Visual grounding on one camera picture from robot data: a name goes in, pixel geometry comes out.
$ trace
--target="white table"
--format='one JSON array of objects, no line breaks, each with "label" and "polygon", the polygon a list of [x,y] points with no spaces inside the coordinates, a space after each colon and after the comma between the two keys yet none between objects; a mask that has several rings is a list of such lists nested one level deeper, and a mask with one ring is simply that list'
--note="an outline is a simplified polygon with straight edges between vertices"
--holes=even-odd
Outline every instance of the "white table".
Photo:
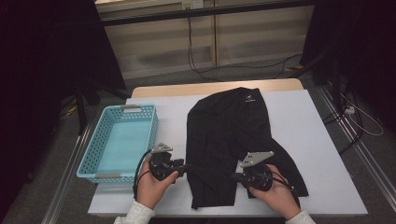
[{"label": "white table", "polygon": [[[267,104],[273,138],[294,159],[310,194],[301,197],[304,210],[319,216],[358,216],[367,210],[342,163],[307,91],[262,93]],[[187,114],[205,95],[143,97],[127,104],[157,106],[156,143],[174,148],[172,159],[185,158]],[[186,176],[165,192],[156,206],[157,217],[278,217],[264,202],[249,199],[238,184],[234,206],[191,209]],[[89,214],[124,216],[133,201],[132,184],[99,184]]]}]

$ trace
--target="teal basket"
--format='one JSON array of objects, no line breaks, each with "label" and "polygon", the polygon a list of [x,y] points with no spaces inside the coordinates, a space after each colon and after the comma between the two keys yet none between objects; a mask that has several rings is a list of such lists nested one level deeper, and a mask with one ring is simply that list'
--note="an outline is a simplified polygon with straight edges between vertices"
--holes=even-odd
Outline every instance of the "teal basket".
[{"label": "teal basket", "polygon": [[113,105],[104,109],[77,176],[92,183],[133,182],[142,155],[154,148],[155,105]]}]

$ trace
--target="logo on garment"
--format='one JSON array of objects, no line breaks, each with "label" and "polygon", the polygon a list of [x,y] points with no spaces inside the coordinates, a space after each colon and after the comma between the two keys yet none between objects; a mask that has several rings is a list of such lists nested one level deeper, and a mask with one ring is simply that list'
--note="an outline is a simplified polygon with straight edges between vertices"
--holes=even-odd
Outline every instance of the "logo on garment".
[{"label": "logo on garment", "polygon": [[245,102],[248,102],[248,103],[249,103],[249,102],[253,102],[253,101],[256,101],[256,100],[253,98],[253,96],[249,95],[249,96],[247,96]]}]

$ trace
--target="sleeve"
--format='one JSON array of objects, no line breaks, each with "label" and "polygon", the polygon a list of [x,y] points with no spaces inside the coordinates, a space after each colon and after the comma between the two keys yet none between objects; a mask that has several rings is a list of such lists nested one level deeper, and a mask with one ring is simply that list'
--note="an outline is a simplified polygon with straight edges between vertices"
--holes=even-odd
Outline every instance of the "sleeve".
[{"label": "sleeve", "polygon": [[114,224],[147,224],[155,216],[153,210],[145,205],[133,202],[126,217],[117,217]]},{"label": "sleeve", "polygon": [[291,220],[286,221],[286,224],[315,224],[315,222],[306,211],[302,211]]}]

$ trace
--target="black garment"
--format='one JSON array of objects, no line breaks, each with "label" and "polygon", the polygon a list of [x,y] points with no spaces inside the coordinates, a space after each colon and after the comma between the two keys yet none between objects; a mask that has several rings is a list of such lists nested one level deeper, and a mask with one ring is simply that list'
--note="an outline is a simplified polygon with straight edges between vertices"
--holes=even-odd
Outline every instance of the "black garment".
[{"label": "black garment", "polygon": [[271,136],[268,112],[258,89],[238,88],[200,100],[187,120],[186,163],[191,207],[226,206],[235,201],[231,179],[237,161],[248,152],[274,151],[266,160],[275,165],[297,190],[307,196],[303,178],[293,159]]}]

